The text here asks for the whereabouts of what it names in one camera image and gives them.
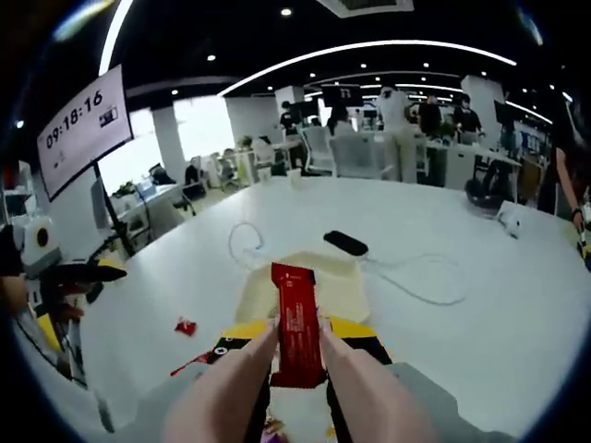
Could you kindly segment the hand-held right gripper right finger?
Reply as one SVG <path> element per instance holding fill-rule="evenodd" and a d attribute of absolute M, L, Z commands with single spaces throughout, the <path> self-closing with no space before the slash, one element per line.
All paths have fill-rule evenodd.
<path fill-rule="evenodd" d="M 502 442 L 459 414 L 451 393 L 395 363 L 375 331 L 330 320 L 330 409 L 339 442 Z"/>

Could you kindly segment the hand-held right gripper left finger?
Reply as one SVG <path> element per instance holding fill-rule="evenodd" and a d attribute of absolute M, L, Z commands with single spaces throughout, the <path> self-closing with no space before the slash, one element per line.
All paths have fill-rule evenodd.
<path fill-rule="evenodd" d="M 270 402 L 273 322 L 232 349 L 168 406 L 160 442 L 260 442 Z"/>

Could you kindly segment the person's left hand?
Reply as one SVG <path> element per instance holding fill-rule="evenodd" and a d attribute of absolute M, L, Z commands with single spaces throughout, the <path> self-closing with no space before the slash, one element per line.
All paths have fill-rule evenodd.
<path fill-rule="evenodd" d="M 54 320 L 59 323 L 79 322 L 84 316 L 84 310 L 78 306 L 77 300 L 84 297 L 86 292 L 87 287 L 79 284 L 59 286 L 53 309 Z"/>

